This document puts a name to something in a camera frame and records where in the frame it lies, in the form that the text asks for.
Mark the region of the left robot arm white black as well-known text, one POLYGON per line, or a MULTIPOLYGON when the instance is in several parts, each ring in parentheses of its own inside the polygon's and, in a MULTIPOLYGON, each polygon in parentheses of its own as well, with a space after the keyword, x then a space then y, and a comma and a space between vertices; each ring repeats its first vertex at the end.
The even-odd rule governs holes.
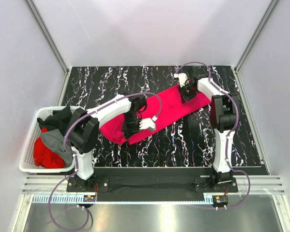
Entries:
POLYGON ((119 129, 124 139, 129 139, 138 132, 142 132, 154 122, 150 118, 142 119, 138 114, 147 108, 145 94, 119 94, 106 103, 89 109, 76 109, 67 126, 63 138, 65 151, 71 152, 75 160, 73 177, 78 179, 77 185, 83 191, 90 191, 94 187, 94 168, 92 165, 92 150, 96 145, 98 133, 102 126, 123 115, 123 122, 119 129))

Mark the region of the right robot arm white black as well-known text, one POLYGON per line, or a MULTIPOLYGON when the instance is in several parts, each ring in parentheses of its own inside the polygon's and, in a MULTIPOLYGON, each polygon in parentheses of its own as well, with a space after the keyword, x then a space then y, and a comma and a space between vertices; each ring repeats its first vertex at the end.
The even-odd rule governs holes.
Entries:
POLYGON ((232 183, 231 152, 235 128, 239 123, 238 96, 222 89, 210 75, 198 75, 192 67, 186 73, 176 71, 178 91, 182 102, 190 102, 197 94, 204 94, 210 102, 210 124, 215 134, 215 156, 212 172, 204 187, 225 191, 232 183))

